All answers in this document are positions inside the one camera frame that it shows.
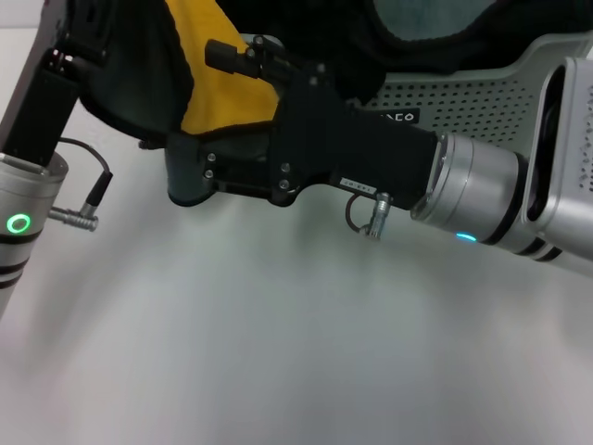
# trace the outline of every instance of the white surface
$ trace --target white surface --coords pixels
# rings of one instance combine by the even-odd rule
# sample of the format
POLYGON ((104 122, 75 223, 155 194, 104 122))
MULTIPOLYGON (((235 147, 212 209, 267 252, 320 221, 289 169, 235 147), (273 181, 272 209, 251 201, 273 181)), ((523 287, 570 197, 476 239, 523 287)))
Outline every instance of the white surface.
MULTIPOLYGON (((0 107, 32 38, 0 32, 0 107)), ((48 223, 0 324, 3 445, 593 442, 590 280, 405 213, 370 244, 323 187, 176 208, 162 153, 81 109, 65 134, 116 179, 96 234, 48 223)), ((60 152, 76 207, 98 167, 60 152)))
POLYGON ((37 26, 44 0, 0 0, 0 28, 37 26))

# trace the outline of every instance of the yellow fabric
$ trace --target yellow fabric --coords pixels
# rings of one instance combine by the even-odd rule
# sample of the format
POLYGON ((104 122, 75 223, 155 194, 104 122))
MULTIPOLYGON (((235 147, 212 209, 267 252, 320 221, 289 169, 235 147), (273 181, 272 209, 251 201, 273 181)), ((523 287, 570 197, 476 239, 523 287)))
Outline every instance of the yellow fabric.
POLYGON ((182 130, 189 134, 201 134, 230 125, 271 121, 278 102, 271 85, 206 66, 208 39, 236 46, 239 53, 244 53, 247 48, 216 1, 165 1, 175 20, 195 83, 182 130))

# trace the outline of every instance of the cable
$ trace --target cable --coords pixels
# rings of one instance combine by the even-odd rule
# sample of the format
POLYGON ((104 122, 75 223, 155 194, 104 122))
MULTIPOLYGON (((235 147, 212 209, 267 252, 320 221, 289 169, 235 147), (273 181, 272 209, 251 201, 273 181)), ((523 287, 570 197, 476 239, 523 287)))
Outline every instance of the cable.
POLYGON ((356 232, 357 234, 359 234, 360 232, 364 231, 367 229, 368 225, 363 225, 362 227, 358 227, 353 221, 352 221, 352 205, 354 204, 354 201, 356 201, 358 198, 360 197, 360 195, 352 195, 352 197, 348 200, 348 203, 346 204, 346 223, 348 224, 348 227, 350 227, 354 232, 356 232))
POLYGON ((78 141, 76 139, 70 139, 68 137, 60 137, 59 142, 61 142, 62 144, 70 144, 71 146, 79 146, 80 148, 84 148, 86 151, 91 153, 95 157, 96 160, 98 160, 101 163, 101 166, 103 167, 103 170, 105 171, 105 173, 111 173, 111 169, 109 168, 109 164, 107 164, 107 161, 105 160, 105 158, 103 158, 99 154, 98 151, 96 151, 94 148, 92 148, 88 144, 86 144, 82 141, 78 141))

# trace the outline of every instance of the blue led light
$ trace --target blue led light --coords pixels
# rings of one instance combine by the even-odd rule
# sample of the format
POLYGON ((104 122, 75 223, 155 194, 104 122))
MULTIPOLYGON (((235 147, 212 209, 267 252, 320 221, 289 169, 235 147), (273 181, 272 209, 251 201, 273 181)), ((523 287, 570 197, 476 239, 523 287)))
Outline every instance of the blue led light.
POLYGON ((465 241, 470 241, 472 243, 477 243, 478 242, 478 238, 476 238, 475 236, 470 235, 470 234, 462 234, 462 233, 459 233, 459 234, 457 234, 457 238, 463 239, 465 241))

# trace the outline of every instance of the cloth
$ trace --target cloth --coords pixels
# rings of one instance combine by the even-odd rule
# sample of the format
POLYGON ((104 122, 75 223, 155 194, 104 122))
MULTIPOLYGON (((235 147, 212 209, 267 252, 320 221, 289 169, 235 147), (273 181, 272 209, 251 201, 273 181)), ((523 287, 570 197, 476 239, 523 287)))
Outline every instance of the cloth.
POLYGON ((165 146, 171 133, 211 138, 273 118, 271 85, 205 64, 208 39, 246 48, 214 0, 115 5, 107 63, 82 86, 82 104, 97 118, 152 147, 165 146))
POLYGON ((238 31, 274 35, 288 51, 334 64, 341 96, 363 103, 386 72, 502 68, 544 34, 590 31, 591 2, 218 0, 238 31))
POLYGON ((247 49, 215 0, 166 0, 175 21, 185 59, 194 77, 194 91, 183 117, 182 130, 204 134, 221 128, 271 121, 278 97, 268 83, 227 74, 206 66, 209 39, 247 49))
POLYGON ((448 37, 468 28, 497 0, 373 0, 385 27, 405 41, 448 37))
MULTIPOLYGON (((389 71, 451 74, 457 70, 503 68, 515 62, 542 35, 593 29, 591 0, 498 0, 459 32, 407 41, 392 32, 393 23, 385 22, 376 8, 377 1, 366 0, 367 14, 351 34, 352 43, 389 71)), ((465 2, 450 3, 454 7, 465 2)))

